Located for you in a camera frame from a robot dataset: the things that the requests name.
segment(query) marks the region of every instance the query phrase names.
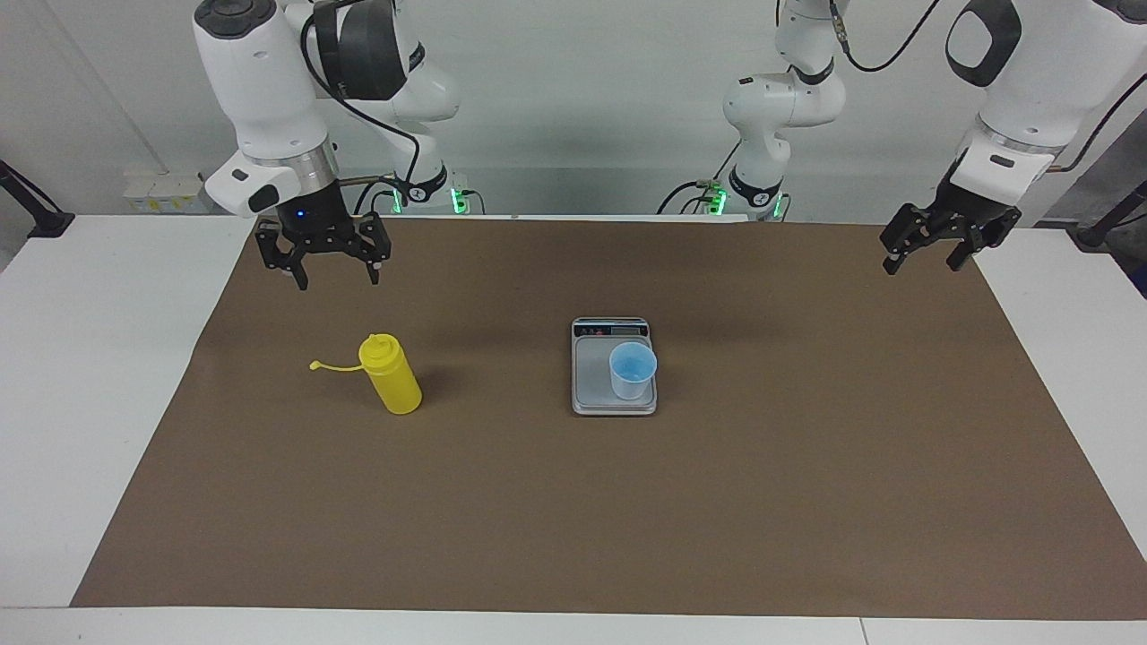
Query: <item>brown paper mat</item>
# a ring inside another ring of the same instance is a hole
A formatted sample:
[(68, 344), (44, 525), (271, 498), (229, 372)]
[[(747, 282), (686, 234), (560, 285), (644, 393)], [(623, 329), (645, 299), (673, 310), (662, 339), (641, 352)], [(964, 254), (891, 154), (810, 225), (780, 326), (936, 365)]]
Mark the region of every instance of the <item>brown paper mat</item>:
[[(249, 246), (76, 606), (1147, 619), (1147, 565), (975, 267), (877, 230), (395, 222), (372, 288)], [(649, 419), (570, 410), (642, 316)], [(404, 342), (388, 415), (359, 342)]]

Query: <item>blue plastic cup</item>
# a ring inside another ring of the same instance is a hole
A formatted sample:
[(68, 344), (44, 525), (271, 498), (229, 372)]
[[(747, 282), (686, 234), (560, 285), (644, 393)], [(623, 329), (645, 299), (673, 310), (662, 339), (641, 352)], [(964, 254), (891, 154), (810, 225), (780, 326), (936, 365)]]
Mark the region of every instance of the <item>blue plastic cup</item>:
[(657, 356), (645, 343), (622, 343), (609, 352), (609, 380), (617, 398), (641, 398), (656, 373)]

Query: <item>white wall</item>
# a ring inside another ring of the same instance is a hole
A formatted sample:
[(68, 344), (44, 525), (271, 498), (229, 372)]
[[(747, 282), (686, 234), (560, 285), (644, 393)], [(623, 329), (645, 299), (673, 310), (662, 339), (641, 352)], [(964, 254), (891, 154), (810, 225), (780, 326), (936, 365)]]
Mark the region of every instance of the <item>white wall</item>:
[[(233, 150), (229, 124), (192, 39), (196, 0), (0, 2), (50, 8), (173, 171), (210, 172)], [(651, 211), (677, 184), (711, 174), (735, 141), (720, 110), (725, 87), (748, 73), (785, 69), (772, 45), (768, 0), (408, 3), (430, 56), (463, 87), (459, 117), (436, 126), (447, 162), (469, 174), (492, 211)], [(927, 3), (855, 2), (848, 22), (857, 56), (867, 62), (887, 56)], [(904, 201), (930, 199), (982, 100), (981, 91), (950, 72), (944, 57), (944, 38), (962, 5), (942, 3), (905, 57), (884, 73), (860, 75), (838, 60), (850, 91), (844, 115), (789, 135), (793, 219), (884, 223)], [(6, 52), (36, 46), (2, 44)], [(8, 56), (0, 64), (7, 76)], [(60, 109), (42, 84), (26, 101)], [(1113, 121), (1092, 156), (1144, 107), (1147, 92)], [(337, 106), (329, 108), (344, 173), (376, 168), (381, 160), (372, 135)], [(26, 127), (41, 131), (68, 119), (28, 118), (33, 125)], [(70, 140), (83, 143), (77, 158), (92, 164), (85, 179), (101, 187), (84, 195), (80, 210), (110, 212), (120, 208), (116, 166), (151, 162), (130, 135), (115, 140), (135, 150), (130, 158), (95, 153), (111, 146), (93, 145), (99, 137), (92, 131)], [(41, 146), (24, 146), (29, 163), (55, 172)], [(1035, 187), (1022, 204), (1028, 219), (1045, 212), (1074, 177), (1048, 177)]]
[[(0, 0), (0, 158), (64, 209), (123, 208), (125, 171), (155, 171), (115, 99), (41, 0)], [(0, 191), (0, 269), (32, 228)]]

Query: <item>yellow squeeze bottle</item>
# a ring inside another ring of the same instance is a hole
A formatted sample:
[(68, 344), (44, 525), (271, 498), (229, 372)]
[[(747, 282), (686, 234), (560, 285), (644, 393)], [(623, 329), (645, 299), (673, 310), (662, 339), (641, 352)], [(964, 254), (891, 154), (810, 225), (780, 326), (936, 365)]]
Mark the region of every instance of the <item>yellow squeeze bottle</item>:
[(362, 370), (370, 378), (382, 404), (393, 414), (409, 414), (422, 404), (422, 389), (419, 388), (411, 364), (406, 362), (406, 352), (398, 339), (390, 334), (372, 335), (359, 348), (359, 362), (361, 365), (358, 367), (330, 367), (315, 360), (311, 364), (311, 370)]

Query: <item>bottle cap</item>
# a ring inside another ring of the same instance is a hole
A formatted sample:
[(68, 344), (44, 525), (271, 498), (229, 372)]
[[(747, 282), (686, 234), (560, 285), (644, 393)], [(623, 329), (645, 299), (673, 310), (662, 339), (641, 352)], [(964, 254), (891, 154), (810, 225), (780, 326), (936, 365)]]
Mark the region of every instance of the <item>bottle cap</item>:
[(375, 334), (359, 348), (359, 360), (368, 374), (385, 376), (401, 367), (406, 356), (398, 339), (390, 334)]

